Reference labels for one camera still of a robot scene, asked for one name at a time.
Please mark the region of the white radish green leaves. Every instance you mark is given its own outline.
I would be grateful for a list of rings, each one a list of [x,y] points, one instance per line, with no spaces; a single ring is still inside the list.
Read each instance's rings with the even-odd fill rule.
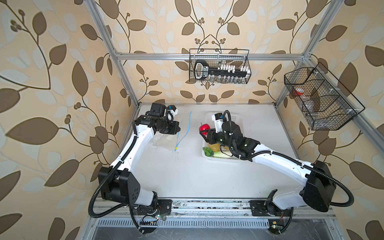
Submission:
[[[214,152],[211,148],[209,147],[203,147],[203,155],[205,157],[209,158],[221,158],[221,159],[227,159],[230,158],[232,155],[228,151],[216,151]]]

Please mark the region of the white plastic perforated basket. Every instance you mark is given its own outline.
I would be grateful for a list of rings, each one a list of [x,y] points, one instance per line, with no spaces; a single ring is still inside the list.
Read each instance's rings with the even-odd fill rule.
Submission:
[[[211,128],[215,129],[215,124],[212,120],[212,115],[214,115],[216,113],[217,112],[206,112],[205,113],[205,120],[204,120],[203,124],[208,124],[208,125],[210,125]],[[231,118],[232,118],[232,121],[235,122],[240,127],[241,132],[244,133],[245,131],[244,131],[243,116],[241,114],[238,114],[238,113],[231,113]],[[201,155],[203,158],[205,158],[209,161],[216,161],[216,162],[223,162],[223,163],[234,163],[235,161],[240,160],[240,159],[234,157],[232,154],[231,154],[232,156],[230,158],[227,158],[227,159],[205,157],[203,155],[203,147],[209,147],[209,144],[206,143],[204,140],[202,141]],[[221,147],[221,150],[230,152],[229,148],[227,148],[227,147]]]

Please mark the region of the red capped bottle in basket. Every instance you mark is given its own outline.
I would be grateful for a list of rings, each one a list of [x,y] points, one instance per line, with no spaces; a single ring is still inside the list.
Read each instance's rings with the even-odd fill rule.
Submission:
[[[305,91],[306,91],[306,90],[303,89],[303,88],[294,87],[292,95],[293,95],[294,98],[295,98],[295,97],[299,97],[299,96],[304,95],[304,94],[305,94]]]

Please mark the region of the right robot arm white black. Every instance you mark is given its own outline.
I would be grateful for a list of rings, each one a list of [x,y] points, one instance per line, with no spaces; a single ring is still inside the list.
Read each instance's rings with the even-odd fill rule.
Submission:
[[[330,207],[346,208],[355,202],[352,192],[332,177],[327,164],[300,161],[245,137],[228,110],[214,114],[213,121],[213,129],[199,129],[206,143],[227,147],[230,157],[265,165],[299,184],[292,190],[272,190],[261,208],[263,212],[276,216],[284,210],[305,206],[327,212]]]

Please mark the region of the yellow potato left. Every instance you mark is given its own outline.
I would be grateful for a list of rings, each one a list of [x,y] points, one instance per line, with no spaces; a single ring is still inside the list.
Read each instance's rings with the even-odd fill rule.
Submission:
[[[209,145],[209,148],[213,151],[213,152],[218,152],[220,151],[220,144],[213,144],[213,145]]]

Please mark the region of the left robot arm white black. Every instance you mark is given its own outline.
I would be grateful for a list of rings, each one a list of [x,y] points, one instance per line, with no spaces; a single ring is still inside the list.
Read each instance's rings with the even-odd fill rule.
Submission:
[[[101,218],[122,207],[140,208],[145,215],[158,212],[157,193],[142,188],[134,171],[156,133],[176,135],[181,130],[179,122],[175,120],[177,114],[178,109],[174,105],[153,103],[149,111],[132,122],[133,133],[122,152],[109,167],[99,170],[99,186],[88,207],[90,217]],[[95,213],[94,205],[98,196],[117,205],[102,213]]]

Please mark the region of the aluminium frame rail front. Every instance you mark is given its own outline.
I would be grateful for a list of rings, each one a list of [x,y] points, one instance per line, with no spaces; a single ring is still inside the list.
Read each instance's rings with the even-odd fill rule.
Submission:
[[[265,207],[265,199],[249,198],[159,198],[158,206],[153,211],[160,211],[161,216],[175,218],[288,218],[289,210],[278,212],[276,215],[269,214]],[[97,198],[93,211],[102,213],[118,203]],[[129,217],[129,207],[122,207],[107,217],[124,216]],[[294,219],[336,219],[336,214],[330,208],[327,212],[318,212],[310,207],[296,207],[293,211]]]

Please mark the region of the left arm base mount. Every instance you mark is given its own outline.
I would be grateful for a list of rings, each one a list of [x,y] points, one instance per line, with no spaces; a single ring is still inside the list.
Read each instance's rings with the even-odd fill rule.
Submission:
[[[130,215],[134,226],[145,235],[152,233],[160,220],[171,214],[173,201],[170,199],[154,199],[151,205],[130,207]]]

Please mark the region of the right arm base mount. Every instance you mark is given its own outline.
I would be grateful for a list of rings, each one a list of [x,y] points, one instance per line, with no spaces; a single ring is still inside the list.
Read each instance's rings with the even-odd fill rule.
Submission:
[[[294,208],[281,210],[269,200],[251,200],[249,201],[253,217],[270,217],[268,219],[268,231],[272,235],[283,235],[290,226]]]

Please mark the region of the black white tool in basket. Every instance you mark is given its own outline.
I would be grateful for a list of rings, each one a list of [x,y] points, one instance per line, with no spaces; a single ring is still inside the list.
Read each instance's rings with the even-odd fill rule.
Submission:
[[[251,70],[248,66],[240,66],[237,68],[235,65],[208,64],[207,61],[197,60],[192,67],[192,74],[196,80],[241,80],[245,81],[251,77]]]

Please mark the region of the red apple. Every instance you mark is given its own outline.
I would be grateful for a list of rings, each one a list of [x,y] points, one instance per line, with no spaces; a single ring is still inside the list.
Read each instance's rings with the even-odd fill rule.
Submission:
[[[210,125],[208,125],[208,124],[203,124],[203,125],[201,125],[201,126],[199,127],[199,131],[200,131],[200,133],[201,133],[202,135],[207,136],[207,134],[208,134],[208,130],[209,130],[210,128],[211,128]]]

